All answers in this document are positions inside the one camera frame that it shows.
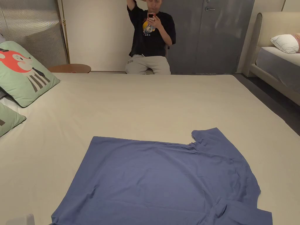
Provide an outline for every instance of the round table top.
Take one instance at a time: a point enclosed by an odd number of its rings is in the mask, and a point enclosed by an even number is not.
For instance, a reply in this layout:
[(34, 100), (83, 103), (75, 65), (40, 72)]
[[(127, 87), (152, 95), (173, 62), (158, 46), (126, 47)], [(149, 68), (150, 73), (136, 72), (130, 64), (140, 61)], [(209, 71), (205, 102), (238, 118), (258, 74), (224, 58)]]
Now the round table top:
[(88, 74), (91, 72), (91, 67), (84, 64), (66, 64), (48, 68), (51, 73), (78, 73)]

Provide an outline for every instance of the dark floor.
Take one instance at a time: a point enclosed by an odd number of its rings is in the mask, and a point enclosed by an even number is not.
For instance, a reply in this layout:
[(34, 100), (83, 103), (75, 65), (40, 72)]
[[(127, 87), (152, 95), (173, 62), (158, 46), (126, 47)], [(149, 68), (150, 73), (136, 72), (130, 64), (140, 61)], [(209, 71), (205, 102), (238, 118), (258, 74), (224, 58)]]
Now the dark floor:
[(300, 136), (300, 106), (258, 77), (234, 76)]

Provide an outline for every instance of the grey bed sheet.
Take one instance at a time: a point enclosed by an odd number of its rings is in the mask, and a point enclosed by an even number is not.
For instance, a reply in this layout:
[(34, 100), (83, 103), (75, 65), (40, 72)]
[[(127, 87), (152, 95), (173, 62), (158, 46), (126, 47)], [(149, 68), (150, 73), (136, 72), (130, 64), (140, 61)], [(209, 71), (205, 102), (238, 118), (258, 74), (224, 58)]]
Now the grey bed sheet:
[(275, 47), (261, 48), (257, 67), (300, 93), (300, 54), (286, 54)]
[(189, 145), (94, 137), (55, 225), (271, 225), (242, 154), (217, 129)]

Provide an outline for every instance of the cartoon fox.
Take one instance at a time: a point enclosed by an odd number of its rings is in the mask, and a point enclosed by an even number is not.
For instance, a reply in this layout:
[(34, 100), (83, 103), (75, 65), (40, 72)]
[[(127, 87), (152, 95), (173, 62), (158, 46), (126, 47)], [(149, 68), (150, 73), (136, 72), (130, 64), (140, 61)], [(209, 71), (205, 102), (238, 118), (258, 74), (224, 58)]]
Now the cartoon fox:
[(32, 59), (30, 57), (25, 58), (18, 52), (0, 48), (0, 62), (11, 70), (22, 73), (27, 77), (35, 92), (50, 82), (44, 73), (32, 67)]

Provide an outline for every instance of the beige bed frame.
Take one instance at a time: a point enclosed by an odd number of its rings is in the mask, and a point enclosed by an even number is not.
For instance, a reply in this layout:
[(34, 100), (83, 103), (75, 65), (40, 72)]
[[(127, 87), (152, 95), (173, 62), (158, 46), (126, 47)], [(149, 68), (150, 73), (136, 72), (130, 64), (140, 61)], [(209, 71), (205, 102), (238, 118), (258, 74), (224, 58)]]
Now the beige bed frame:
[(279, 82), (269, 73), (256, 66), (260, 48), (274, 47), (271, 38), (282, 34), (300, 33), (300, 12), (259, 13), (254, 25), (249, 51), (243, 68), (248, 77), (258, 76), (286, 97), (300, 105), (300, 94)]

